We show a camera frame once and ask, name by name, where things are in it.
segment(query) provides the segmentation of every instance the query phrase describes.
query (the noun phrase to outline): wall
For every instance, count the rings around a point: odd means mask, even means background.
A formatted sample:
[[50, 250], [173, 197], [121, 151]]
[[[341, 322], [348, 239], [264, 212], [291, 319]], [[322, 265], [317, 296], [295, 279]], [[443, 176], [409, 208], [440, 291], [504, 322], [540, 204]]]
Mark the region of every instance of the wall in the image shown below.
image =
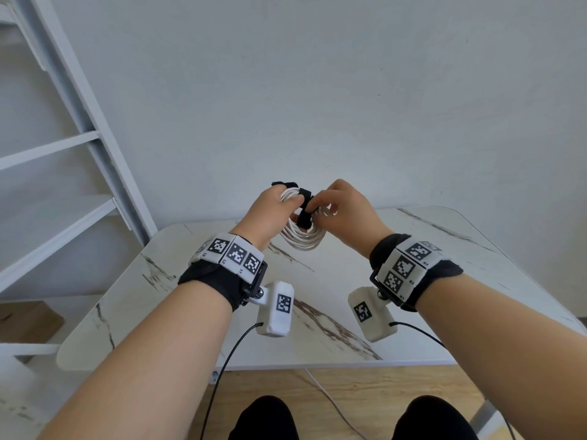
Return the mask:
[[[77, 131], [61, 99], [19, 31], [0, 27], [0, 145], [44, 144], [74, 134]], [[0, 222], [37, 200], [107, 192], [108, 187], [87, 149], [69, 149], [0, 171]], [[138, 251], [140, 245], [121, 218], [108, 217], [0, 297], [103, 292]]]
[[160, 228], [343, 177], [587, 315], [587, 0], [53, 1]]

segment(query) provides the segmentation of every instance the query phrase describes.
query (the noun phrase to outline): white table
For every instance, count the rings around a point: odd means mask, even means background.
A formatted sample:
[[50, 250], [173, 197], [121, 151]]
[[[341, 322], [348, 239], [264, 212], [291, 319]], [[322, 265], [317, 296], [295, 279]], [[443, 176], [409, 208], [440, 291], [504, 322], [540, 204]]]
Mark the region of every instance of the white table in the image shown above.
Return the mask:
[[[584, 326], [543, 288], [500, 252], [464, 217], [444, 207], [379, 210], [395, 232], [410, 233], [450, 253], [466, 273], [577, 332]], [[57, 354], [65, 370], [93, 370], [114, 346], [176, 286], [188, 259], [210, 235], [230, 230], [236, 221], [194, 222], [169, 226], [152, 239], [99, 303], [74, 329]], [[327, 235], [314, 251], [296, 251], [281, 236], [265, 251], [265, 282], [280, 279], [294, 286], [296, 300], [288, 337], [249, 334], [232, 356], [228, 370], [294, 367], [453, 364], [452, 356], [407, 327], [369, 343], [363, 339], [346, 302], [359, 286], [370, 285], [367, 260]], [[257, 307], [234, 313], [222, 354], [256, 322]], [[430, 331], [415, 313], [390, 306], [397, 321]]]

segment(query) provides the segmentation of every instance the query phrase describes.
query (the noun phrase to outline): person's left arm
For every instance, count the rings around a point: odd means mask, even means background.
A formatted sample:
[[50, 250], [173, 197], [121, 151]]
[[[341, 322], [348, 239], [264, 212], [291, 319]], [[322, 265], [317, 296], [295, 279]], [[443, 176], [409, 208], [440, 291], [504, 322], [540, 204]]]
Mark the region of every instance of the person's left arm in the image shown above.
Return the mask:
[[[283, 185], [263, 191], [231, 233], [259, 250], [304, 201], [280, 201]], [[38, 437], [182, 439], [187, 434], [228, 326], [230, 303], [210, 286], [175, 288], [106, 357]]]

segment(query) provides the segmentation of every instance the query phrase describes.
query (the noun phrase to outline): bare arm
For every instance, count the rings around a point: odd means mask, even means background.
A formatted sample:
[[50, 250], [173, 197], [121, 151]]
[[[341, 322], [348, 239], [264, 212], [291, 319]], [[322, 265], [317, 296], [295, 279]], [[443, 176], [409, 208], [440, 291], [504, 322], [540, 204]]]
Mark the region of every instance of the bare arm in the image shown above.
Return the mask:
[[[393, 233], [345, 181], [307, 210], [328, 205], [336, 215], [314, 222], [366, 258]], [[587, 337], [466, 274], [432, 283], [416, 309], [525, 438], [587, 438]]]
[[[281, 202], [283, 190], [277, 185], [261, 193], [231, 233], [265, 249], [304, 201], [296, 196]], [[215, 289], [199, 281], [178, 286], [88, 377], [39, 439], [184, 438], [231, 318], [231, 305]]]

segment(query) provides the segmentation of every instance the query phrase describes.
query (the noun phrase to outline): floor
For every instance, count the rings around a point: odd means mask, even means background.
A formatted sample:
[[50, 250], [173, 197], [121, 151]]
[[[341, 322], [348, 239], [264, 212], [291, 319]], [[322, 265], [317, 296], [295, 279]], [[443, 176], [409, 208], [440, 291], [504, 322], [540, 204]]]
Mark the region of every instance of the floor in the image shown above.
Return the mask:
[[[442, 397], [467, 419], [483, 401], [481, 393], [456, 365], [337, 368], [311, 372], [348, 419], [370, 440], [389, 440], [397, 419], [419, 395]], [[188, 440], [200, 437], [211, 392], [212, 386], [209, 386], [195, 414]], [[226, 439], [241, 411], [257, 397], [267, 394], [287, 403], [300, 438], [304, 440], [359, 438], [301, 369], [225, 373], [216, 392], [204, 438]], [[490, 437], [491, 440], [510, 438], [505, 428]]]

